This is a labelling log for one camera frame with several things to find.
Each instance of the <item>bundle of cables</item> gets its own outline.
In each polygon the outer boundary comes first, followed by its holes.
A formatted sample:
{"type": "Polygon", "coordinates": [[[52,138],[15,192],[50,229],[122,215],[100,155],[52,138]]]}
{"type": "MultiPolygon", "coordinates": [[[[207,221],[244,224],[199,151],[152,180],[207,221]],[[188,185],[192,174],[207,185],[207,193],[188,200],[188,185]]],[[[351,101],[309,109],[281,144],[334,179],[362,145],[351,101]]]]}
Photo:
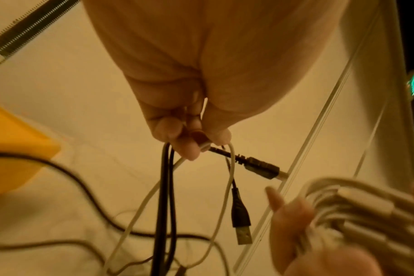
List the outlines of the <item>bundle of cables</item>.
{"type": "MultiPolygon", "coordinates": [[[[208,143],[201,145],[201,148],[209,146],[208,143]]],[[[249,233],[249,226],[251,225],[249,221],[249,215],[247,210],[245,209],[239,192],[236,187],[236,183],[234,181],[234,167],[235,163],[240,165],[244,165],[245,168],[249,171],[255,172],[265,178],[273,179],[285,179],[287,178],[287,173],[280,171],[280,169],[272,164],[259,161],[255,158],[249,157],[245,158],[244,156],[236,156],[234,153],[234,148],[230,144],[230,152],[226,152],[224,150],[218,148],[210,148],[209,151],[220,154],[231,158],[231,162],[228,163],[229,168],[229,178],[226,186],[226,193],[224,196],[224,201],[222,204],[221,212],[218,218],[217,226],[215,231],[211,237],[203,236],[203,235],[196,235],[191,233],[177,233],[177,218],[176,218],[176,211],[175,211],[175,197],[174,197],[174,189],[173,189],[173,171],[178,168],[183,162],[184,159],[180,158],[177,162],[173,162],[175,152],[173,149],[170,149],[169,144],[165,144],[163,147],[162,153],[162,168],[161,168],[161,177],[157,184],[151,189],[151,191],[147,194],[145,199],[142,201],[140,206],[137,209],[136,214],[134,215],[133,219],[129,223],[129,225],[125,228],[115,222],[110,215],[102,208],[99,201],[93,195],[92,191],[88,188],[87,184],[73,172],[69,171],[68,169],[64,168],[61,165],[58,165],[52,161],[42,159],[36,156],[30,156],[27,154],[21,153],[12,153],[12,152],[0,152],[1,159],[15,159],[15,160],[26,160],[30,162],[40,163],[50,168],[64,174],[65,176],[69,177],[78,185],[79,188],[84,192],[84,195],[89,200],[91,205],[95,208],[97,213],[102,217],[102,219],[108,223],[109,226],[114,228],[117,231],[123,232],[119,242],[117,243],[116,247],[114,248],[113,252],[110,254],[109,258],[106,260],[104,254],[100,252],[93,244],[83,241],[83,240],[53,240],[53,241],[43,241],[43,242],[35,242],[35,243],[23,243],[23,244],[15,244],[15,245],[8,245],[0,243],[0,251],[16,251],[16,250],[29,250],[29,249],[38,249],[38,248],[46,248],[49,246],[63,246],[63,245],[70,245],[70,246],[81,246],[84,249],[90,251],[94,254],[98,261],[103,265],[103,275],[111,275],[111,276],[118,276],[120,275],[126,268],[130,266],[140,265],[147,263],[152,260],[152,268],[151,268],[151,275],[152,276],[164,276],[168,273],[171,268],[171,264],[176,262],[179,265],[179,269],[177,275],[184,275],[187,269],[193,268],[205,261],[207,256],[209,255],[211,249],[215,247],[221,256],[226,275],[230,275],[228,263],[224,254],[223,249],[219,246],[217,242],[215,242],[216,236],[219,232],[219,228],[221,226],[221,222],[223,220],[225,209],[227,207],[228,195],[231,186],[233,185],[232,189],[232,196],[233,196],[233,206],[232,206],[232,221],[233,227],[236,228],[236,233],[238,236],[239,244],[247,244],[251,243],[251,235],[249,233]],[[149,200],[154,196],[154,194],[160,191],[159,193],[159,203],[158,203],[158,213],[157,213],[157,224],[156,224],[156,232],[149,233],[149,232],[142,232],[142,231],[134,231],[133,226],[142,214],[143,210],[145,209],[146,205],[148,204],[149,200]],[[167,208],[168,208],[168,200],[169,200],[169,207],[170,207],[170,219],[171,219],[171,231],[167,233],[167,208]],[[154,256],[149,257],[142,261],[134,261],[126,264],[119,270],[112,270],[110,269],[111,260],[115,257],[116,253],[122,246],[122,243],[128,236],[137,236],[142,238],[153,238],[155,239],[154,243],[154,256]],[[170,250],[169,253],[166,253],[166,240],[170,239],[170,250]],[[180,262],[177,262],[175,259],[175,250],[177,246],[177,239],[191,239],[191,240],[198,240],[198,241],[207,241],[209,242],[209,247],[203,257],[189,265],[182,265],[180,262]]]]}

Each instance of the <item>hand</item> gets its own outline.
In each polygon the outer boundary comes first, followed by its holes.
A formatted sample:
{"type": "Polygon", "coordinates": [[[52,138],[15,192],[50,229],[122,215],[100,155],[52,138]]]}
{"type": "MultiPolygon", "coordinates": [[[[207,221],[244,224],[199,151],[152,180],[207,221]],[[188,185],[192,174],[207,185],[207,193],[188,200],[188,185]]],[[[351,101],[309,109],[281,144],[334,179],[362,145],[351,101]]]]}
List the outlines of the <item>hand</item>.
{"type": "Polygon", "coordinates": [[[281,196],[271,187],[266,188],[266,193],[274,212],[270,231],[271,256],[281,275],[382,276],[377,261],[357,248],[311,252],[296,258],[297,239],[313,219],[313,208],[300,197],[285,205],[281,196]]]}
{"type": "Polygon", "coordinates": [[[348,0],[84,0],[152,135],[183,157],[190,135],[230,142],[304,76],[348,0]],[[204,100],[207,104],[201,119],[204,100]]]}

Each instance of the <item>yellow object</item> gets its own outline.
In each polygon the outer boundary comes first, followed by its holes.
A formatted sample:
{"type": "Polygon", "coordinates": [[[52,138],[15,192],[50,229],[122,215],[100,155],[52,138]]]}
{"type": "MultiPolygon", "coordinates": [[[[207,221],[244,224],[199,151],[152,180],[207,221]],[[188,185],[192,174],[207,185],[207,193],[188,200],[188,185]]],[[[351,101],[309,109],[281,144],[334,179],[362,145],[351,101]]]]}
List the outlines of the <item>yellow object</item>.
{"type": "MultiPolygon", "coordinates": [[[[52,158],[60,145],[0,108],[0,151],[52,158]]],[[[41,165],[0,158],[0,194],[24,185],[41,165]]]]}

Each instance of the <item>black plug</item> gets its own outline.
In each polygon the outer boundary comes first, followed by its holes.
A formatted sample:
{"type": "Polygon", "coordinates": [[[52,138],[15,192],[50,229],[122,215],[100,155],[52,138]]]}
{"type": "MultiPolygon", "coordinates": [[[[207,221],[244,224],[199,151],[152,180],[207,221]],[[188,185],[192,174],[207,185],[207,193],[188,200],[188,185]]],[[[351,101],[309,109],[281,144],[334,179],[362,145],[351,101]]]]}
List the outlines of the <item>black plug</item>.
{"type": "Polygon", "coordinates": [[[252,244],[251,221],[248,211],[240,198],[239,189],[232,188],[233,205],[231,207],[231,221],[236,229],[237,243],[239,245],[252,244]]]}

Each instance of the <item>metal usb connector tip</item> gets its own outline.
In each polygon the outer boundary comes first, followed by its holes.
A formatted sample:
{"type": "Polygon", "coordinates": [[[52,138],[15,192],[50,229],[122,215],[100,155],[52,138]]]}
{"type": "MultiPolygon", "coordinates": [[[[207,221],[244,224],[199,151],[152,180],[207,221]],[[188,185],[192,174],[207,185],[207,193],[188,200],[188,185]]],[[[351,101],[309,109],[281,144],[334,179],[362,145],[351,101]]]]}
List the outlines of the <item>metal usb connector tip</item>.
{"type": "Polygon", "coordinates": [[[236,236],[238,245],[252,244],[251,232],[249,226],[236,227],[236,236]]]}

